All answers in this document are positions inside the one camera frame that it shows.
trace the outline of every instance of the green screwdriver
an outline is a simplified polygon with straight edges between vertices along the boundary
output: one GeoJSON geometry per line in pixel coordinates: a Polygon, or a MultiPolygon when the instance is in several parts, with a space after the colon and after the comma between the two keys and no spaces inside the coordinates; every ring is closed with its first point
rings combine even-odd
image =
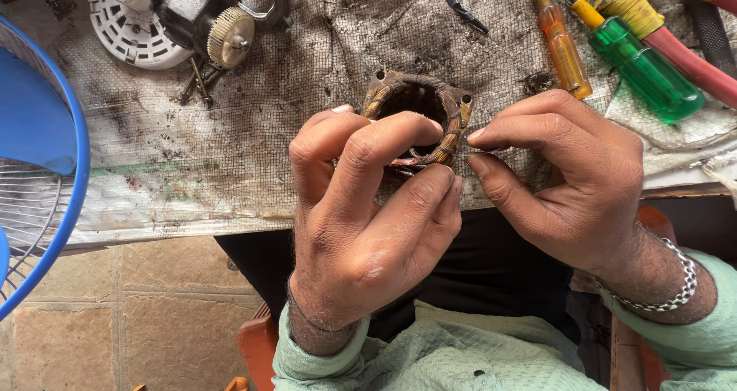
{"type": "Polygon", "coordinates": [[[586,0],[566,0],[591,29],[589,44],[617,67],[663,122],[690,116],[704,105],[704,94],[658,51],[643,46],[620,17],[604,19],[586,0]]]}

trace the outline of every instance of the shirt sleeve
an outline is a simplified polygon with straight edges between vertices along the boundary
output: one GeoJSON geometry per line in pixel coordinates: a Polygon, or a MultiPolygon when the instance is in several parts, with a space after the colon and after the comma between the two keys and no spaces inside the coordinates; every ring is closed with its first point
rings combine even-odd
{"type": "Polygon", "coordinates": [[[292,339],[289,329],[289,303],[279,318],[279,342],[273,359],[276,389],[343,391],[358,387],[357,377],[364,370],[364,346],[369,317],[359,321],[356,333],[339,353],[315,356],[306,353],[292,339]]]}
{"type": "Polygon", "coordinates": [[[651,322],[601,291],[604,303],[663,358],[670,380],[661,391],[737,389],[737,272],[709,254],[681,250],[714,279],[716,306],[704,319],[687,325],[651,322]]]}

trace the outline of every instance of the dark pants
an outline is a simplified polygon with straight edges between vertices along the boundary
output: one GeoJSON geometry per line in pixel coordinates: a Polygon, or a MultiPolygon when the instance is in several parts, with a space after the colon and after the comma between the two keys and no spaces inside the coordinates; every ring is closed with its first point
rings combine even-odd
{"type": "MultiPolygon", "coordinates": [[[[495,208],[462,217],[461,232],[433,272],[374,312],[368,335],[391,341],[414,322],[413,300],[419,299],[448,311],[540,317],[578,344],[581,332],[565,311],[573,270],[522,239],[495,208]]],[[[278,320],[294,269],[291,230],[215,239],[278,320]]]]}

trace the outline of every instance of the orange screwdriver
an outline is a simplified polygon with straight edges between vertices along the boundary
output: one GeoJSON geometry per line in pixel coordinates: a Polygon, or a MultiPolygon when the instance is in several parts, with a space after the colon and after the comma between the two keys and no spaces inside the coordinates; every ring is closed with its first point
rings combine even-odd
{"type": "Polygon", "coordinates": [[[563,8],[550,0],[537,0],[540,14],[537,20],[548,37],[548,49],[553,57],[553,65],[560,77],[561,87],[576,99],[582,99],[593,92],[584,65],[578,56],[576,43],[568,33],[563,22],[563,8]]]}

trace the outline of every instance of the blue fan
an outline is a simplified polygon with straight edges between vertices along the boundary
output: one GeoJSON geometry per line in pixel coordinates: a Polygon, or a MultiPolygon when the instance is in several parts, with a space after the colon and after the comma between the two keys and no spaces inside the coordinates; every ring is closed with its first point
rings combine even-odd
{"type": "Polygon", "coordinates": [[[69,82],[0,15],[0,320],[56,261],[79,218],[89,138],[69,82]]]}

